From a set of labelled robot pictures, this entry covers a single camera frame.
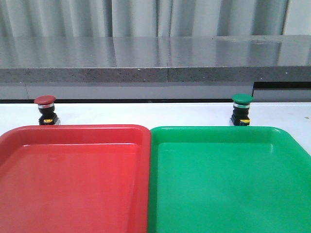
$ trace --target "white table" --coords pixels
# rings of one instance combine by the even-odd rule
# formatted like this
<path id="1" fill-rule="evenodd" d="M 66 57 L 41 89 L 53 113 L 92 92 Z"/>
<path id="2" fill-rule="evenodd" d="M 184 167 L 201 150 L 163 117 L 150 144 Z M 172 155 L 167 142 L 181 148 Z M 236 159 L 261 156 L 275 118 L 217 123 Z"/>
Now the white table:
<path id="1" fill-rule="evenodd" d="M 62 103 L 55 104 L 62 125 L 138 124 L 157 126 L 227 126 L 232 103 Z M 24 125 L 38 125 L 36 104 L 0 104 L 0 135 Z M 252 103 L 252 126 L 286 130 L 311 154 L 311 102 Z"/>

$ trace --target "black trim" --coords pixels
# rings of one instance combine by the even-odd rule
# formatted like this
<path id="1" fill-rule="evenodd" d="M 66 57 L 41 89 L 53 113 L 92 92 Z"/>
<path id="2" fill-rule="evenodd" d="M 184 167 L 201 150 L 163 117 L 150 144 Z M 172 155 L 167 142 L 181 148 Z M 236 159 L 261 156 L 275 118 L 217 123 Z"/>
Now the black trim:
<path id="1" fill-rule="evenodd" d="M 310 89 L 311 82 L 254 82 L 254 89 Z"/>
<path id="2" fill-rule="evenodd" d="M 231 99 L 168 99 L 168 100 L 56 100 L 55 103 L 223 103 Z M 0 103 L 34 103 L 34 100 L 0 100 Z"/>

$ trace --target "gray curtain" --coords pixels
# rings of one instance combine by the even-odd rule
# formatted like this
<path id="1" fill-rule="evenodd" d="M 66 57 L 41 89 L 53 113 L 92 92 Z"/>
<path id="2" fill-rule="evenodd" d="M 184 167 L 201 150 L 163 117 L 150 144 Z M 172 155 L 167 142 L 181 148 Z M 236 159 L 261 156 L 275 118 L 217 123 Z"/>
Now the gray curtain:
<path id="1" fill-rule="evenodd" d="M 0 0 L 0 36 L 311 33 L 311 0 Z"/>

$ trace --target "red tray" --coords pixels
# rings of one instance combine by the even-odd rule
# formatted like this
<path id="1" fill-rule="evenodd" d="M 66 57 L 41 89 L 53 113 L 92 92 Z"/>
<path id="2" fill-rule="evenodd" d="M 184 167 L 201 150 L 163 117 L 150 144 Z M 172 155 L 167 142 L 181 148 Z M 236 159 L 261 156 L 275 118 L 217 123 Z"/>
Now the red tray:
<path id="1" fill-rule="evenodd" d="M 0 137 L 1 233 L 147 232 L 150 131 L 26 126 Z"/>

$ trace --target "gray countertop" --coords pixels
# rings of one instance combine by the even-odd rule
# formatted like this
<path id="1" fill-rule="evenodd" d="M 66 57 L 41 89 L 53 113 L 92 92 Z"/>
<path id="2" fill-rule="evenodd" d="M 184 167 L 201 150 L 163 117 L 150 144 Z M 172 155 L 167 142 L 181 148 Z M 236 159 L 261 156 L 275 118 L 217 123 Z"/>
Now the gray countertop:
<path id="1" fill-rule="evenodd" d="M 0 37 L 0 83 L 311 81 L 311 36 Z"/>

